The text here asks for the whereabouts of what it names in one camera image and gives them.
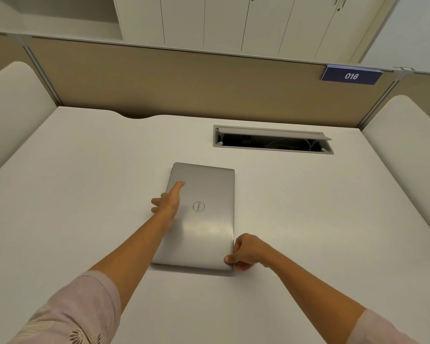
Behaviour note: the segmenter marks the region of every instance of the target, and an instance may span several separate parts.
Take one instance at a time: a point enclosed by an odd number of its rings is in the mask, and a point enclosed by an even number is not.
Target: person's left arm
[[[109,344],[180,204],[177,182],[153,198],[154,215],[117,249],[54,294],[9,344]]]

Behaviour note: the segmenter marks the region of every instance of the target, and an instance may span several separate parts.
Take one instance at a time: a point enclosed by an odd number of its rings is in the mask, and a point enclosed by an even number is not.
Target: dell logo
[[[197,201],[193,204],[193,209],[195,212],[201,212],[202,210],[205,209],[205,205],[203,202]]]

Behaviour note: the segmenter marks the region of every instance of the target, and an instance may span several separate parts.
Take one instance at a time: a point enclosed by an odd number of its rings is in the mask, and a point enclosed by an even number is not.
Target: person's right arm
[[[225,263],[235,264],[238,271],[245,271],[258,262],[277,274],[328,344],[417,343],[254,235],[238,237],[234,253],[225,257]]]

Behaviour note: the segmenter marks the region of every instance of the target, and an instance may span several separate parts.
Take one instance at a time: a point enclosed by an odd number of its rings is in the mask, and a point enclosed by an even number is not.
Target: cabinet door
[[[166,46],[202,49],[204,0],[161,0]]]
[[[315,60],[348,63],[385,0],[340,0]]]
[[[160,0],[114,0],[127,43],[164,45]]]
[[[339,0],[295,0],[279,57],[313,60]]]
[[[249,0],[205,0],[204,49],[239,53]]]
[[[294,0],[250,0],[242,53],[277,56],[293,2]]]

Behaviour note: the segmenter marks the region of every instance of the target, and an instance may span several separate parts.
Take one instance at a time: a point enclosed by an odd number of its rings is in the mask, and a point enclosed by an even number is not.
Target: person's left hand
[[[173,219],[180,206],[180,190],[184,185],[183,181],[178,181],[169,193],[162,193],[160,198],[151,199],[151,204],[156,205],[151,208],[151,212],[154,214],[161,212],[169,215],[170,219]]]

